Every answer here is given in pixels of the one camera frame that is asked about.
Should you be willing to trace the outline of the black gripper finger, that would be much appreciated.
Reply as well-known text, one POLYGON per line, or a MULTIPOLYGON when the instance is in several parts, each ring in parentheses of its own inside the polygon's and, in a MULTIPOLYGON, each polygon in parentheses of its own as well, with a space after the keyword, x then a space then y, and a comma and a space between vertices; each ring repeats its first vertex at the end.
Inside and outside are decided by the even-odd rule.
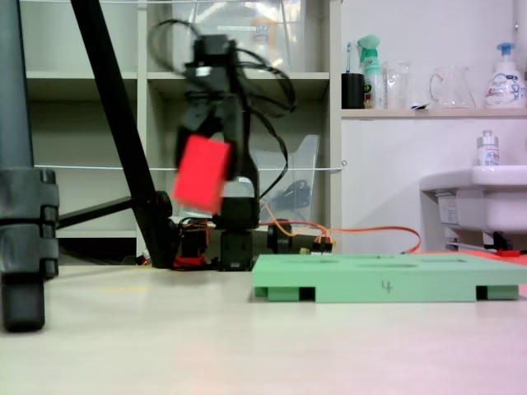
POLYGON ((178 127, 175 144, 175 164, 179 165, 184 156, 184 150, 189 138, 193 135, 210 138, 212 127, 213 107, 211 105, 190 106, 178 127))
POLYGON ((238 102, 222 103, 222 123, 224 142, 230 146, 226 179, 231 181, 240 173, 243 154, 243 111, 238 102))

